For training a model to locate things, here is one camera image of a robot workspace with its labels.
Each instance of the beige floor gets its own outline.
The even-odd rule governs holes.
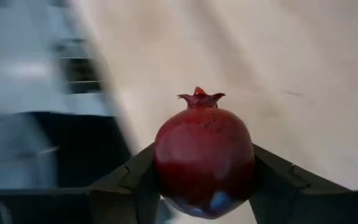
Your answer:
[[[358,189],[358,1],[75,0],[132,148],[196,85],[256,144]],[[255,223],[249,204],[206,222]]]

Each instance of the pomegranate crown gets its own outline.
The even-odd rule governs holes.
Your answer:
[[[216,93],[213,95],[208,95],[205,91],[196,87],[193,95],[180,94],[178,98],[185,99],[187,102],[187,108],[218,108],[218,100],[224,96],[224,93]]]

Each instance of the blurred background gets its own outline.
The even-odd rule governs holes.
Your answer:
[[[92,183],[153,142],[196,85],[225,92],[219,106],[256,144],[358,189],[352,0],[0,0],[0,189]],[[170,221],[255,218],[245,203]]]

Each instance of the pomegranate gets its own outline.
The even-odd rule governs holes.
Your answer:
[[[168,119],[155,137],[161,194],[189,215],[215,219],[245,202],[254,187],[255,156],[245,124],[219,109],[223,93],[178,95],[187,109]]]

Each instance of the red pomegranate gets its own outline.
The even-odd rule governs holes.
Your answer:
[[[178,95],[187,109],[167,120],[155,137],[161,194],[175,208],[214,219],[245,202],[254,187],[255,157],[245,124],[219,109],[223,93]]]

